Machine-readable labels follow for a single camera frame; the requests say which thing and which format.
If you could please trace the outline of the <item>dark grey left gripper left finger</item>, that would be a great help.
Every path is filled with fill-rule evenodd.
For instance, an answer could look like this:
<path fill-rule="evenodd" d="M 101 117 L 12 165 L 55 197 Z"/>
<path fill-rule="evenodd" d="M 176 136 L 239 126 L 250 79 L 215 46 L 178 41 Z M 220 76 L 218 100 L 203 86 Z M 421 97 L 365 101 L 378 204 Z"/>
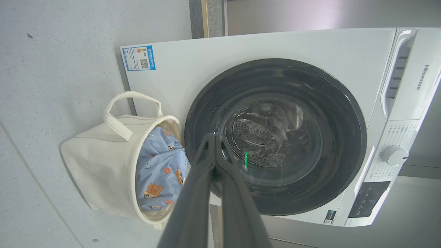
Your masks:
<path fill-rule="evenodd" d="M 215 137 L 214 134 L 206 134 L 190 162 L 191 167 L 159 241 L 159 248 L 208 247 L 208 205 L 213 182 Z"/>

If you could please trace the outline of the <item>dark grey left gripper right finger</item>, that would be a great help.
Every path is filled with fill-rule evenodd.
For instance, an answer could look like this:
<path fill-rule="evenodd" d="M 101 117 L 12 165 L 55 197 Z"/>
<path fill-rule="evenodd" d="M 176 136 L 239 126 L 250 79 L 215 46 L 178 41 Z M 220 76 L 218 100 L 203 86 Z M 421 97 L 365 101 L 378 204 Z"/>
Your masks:
<path fill-rule="evenodd" d="M 222 135 L 215 135 L 215 163 L 222 180 L 223 247 L 272 248 L 240 164 Z"/>

